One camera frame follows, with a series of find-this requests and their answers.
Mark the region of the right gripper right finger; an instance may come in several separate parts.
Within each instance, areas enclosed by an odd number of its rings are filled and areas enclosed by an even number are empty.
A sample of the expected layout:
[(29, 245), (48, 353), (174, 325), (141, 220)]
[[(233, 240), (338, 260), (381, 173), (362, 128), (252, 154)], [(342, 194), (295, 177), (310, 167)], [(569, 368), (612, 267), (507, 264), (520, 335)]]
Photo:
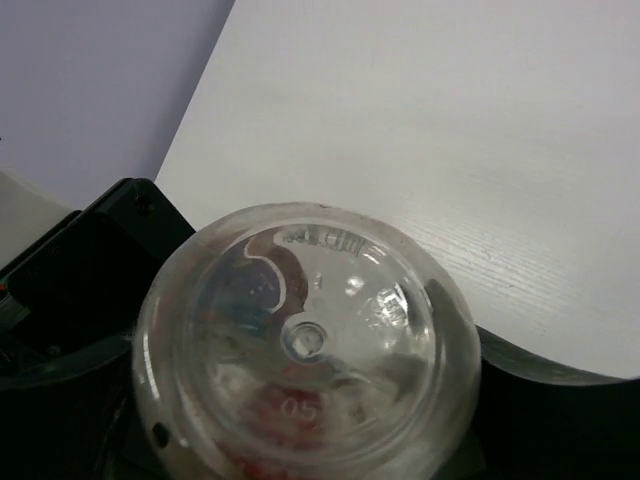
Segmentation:
[(638, 380), (572, 368), (478, 333), (479, 402), (450, 478), (638, 478)]

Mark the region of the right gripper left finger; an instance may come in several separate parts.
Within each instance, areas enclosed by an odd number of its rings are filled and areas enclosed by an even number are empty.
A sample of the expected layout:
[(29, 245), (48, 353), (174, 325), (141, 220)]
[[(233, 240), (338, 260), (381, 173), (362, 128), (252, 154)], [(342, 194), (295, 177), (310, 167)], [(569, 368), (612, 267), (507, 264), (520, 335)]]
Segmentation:
[(1, 337), (4, 479), (162, 479), (131, 393), (131, 340), (72, 353)]

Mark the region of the small red-cap bottle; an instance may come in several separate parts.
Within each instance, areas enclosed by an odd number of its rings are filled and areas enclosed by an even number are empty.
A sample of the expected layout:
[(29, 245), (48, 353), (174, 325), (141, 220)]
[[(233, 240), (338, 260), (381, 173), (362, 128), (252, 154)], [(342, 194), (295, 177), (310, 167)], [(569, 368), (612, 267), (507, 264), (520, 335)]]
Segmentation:
[(457, 285), (412, 238), (278, 203), (168, 258), (132, 367), (173, 479), (431, 479), (470, 427), (481, 348)]

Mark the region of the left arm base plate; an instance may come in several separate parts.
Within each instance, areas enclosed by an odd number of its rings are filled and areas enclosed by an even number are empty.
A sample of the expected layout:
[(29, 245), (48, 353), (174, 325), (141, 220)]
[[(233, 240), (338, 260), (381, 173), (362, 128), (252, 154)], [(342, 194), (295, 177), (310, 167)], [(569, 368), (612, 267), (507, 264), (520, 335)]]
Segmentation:
[(125, 178), (1, 271), (1, 373), (129, 329), (162, 264), (194, 229), (157, 186)]

